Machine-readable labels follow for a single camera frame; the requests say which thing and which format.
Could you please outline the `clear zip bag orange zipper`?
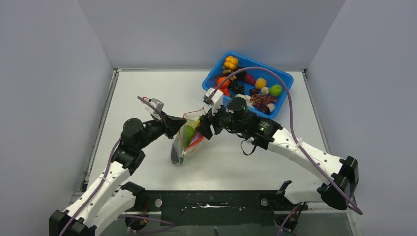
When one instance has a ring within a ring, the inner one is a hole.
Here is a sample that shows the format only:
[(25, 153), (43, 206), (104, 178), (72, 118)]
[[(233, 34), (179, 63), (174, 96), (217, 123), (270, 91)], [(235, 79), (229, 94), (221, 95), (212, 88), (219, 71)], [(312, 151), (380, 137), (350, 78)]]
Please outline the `clear zip bag orange zipper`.
[(176, 133), (171, 147), (170, 160), (173, 165), (183, 165), (202, 146), (205, 137), (196, 128), (200, 124), (200, 116), (205, 114), (204, 107), (183, 114), (186, 123)]

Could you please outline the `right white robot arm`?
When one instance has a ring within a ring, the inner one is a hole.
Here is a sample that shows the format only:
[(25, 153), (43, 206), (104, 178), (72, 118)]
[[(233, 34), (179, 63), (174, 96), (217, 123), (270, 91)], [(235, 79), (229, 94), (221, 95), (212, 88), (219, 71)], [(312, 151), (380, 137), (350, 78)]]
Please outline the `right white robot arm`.
[(284, 210), (296, 203), (322, 201), (337, 210), (363, 212), (353, 201), (359, 183), (358, 161), (331, 155), (295, 137), (279, 123), (250, 111), (243, 98), (234, 98), (226, 106), (221, 99), (204, 98), (209, 111), (200, 117), (197, 131), (208, 140), (223, 130), (236, 134), (255, 148), (282, 155), (308, 170), (319, 180), (309, 187), (292, 181), (277, 195), (277, 205)]

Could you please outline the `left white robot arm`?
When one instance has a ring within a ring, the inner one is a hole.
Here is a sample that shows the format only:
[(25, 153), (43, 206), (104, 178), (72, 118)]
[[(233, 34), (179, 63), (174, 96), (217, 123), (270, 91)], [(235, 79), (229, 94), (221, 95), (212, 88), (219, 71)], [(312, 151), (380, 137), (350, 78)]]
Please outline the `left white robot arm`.
[(185, 118), (167, 114), (160, 120), (126, 121), (103, 172), (73, 204), (50, 216), (49, 235), (100, 235), (122, 213), (134, 207), (143, 191), (142, 187), (125, 182), (142, 163), (143, 149), (163, 135), (172, 139), (185, 124)]

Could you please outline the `dark purple toy eggplant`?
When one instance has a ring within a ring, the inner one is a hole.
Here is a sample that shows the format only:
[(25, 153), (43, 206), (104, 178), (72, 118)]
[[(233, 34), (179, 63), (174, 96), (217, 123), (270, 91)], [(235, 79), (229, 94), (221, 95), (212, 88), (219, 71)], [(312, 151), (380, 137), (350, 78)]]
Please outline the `dark purple toy eggplant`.
[(177, 150), (177, 145), (174, 143), (172, 143), (171, 146), (170, 160), (174, 165), (178, 165), (180, 163), (180, 156)]

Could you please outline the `light purple toy eggplant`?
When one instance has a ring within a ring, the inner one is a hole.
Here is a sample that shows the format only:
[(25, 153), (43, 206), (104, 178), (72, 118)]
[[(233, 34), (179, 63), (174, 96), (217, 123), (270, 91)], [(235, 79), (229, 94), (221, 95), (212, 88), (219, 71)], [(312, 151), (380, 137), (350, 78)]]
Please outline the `light purple toy eggplant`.
[(192, 139), (191, 139), (191, 142), (190, 142), (189, 146), (194, 146), (194, 145), (198, 144), (198, 143), (199, 143), (199, 142), (201, 142), (204, 138), (205, 138), (205, 137), (203, 136), (203, 134), (201, 134), (201, 133), (200, 133), (200, 132), (198, 132), (198, 131), (195, 131), (195, 133), (194, 133), (194, 135), (193, 135), (193, 137), (192, 137)]

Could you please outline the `green toy mango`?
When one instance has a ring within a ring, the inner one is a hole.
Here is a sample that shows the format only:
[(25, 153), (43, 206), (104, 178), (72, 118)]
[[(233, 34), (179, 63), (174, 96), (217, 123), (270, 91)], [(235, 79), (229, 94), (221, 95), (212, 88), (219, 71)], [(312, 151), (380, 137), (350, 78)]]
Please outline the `green toy mango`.
[(191, 139), (192, 139), (194, 133), (195, 133), (195, 129), (192, 126), (186, 125), (184, 127), (183, 136), (182, 137), (183, 137), (184, 147), (185, 148), (187, 148), (189, 146), (189, 144), (191, 142)]

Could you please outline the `green toy chayote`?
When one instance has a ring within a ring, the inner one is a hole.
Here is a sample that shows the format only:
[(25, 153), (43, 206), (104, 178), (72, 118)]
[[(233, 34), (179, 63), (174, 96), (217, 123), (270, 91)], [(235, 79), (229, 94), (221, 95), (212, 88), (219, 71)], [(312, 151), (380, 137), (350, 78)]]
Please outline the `green toy chayote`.
[(279, 97), (283, 94), (284, 88), (280, 84), (275, 84), (269, 88), (269, 94), (271, 96)]

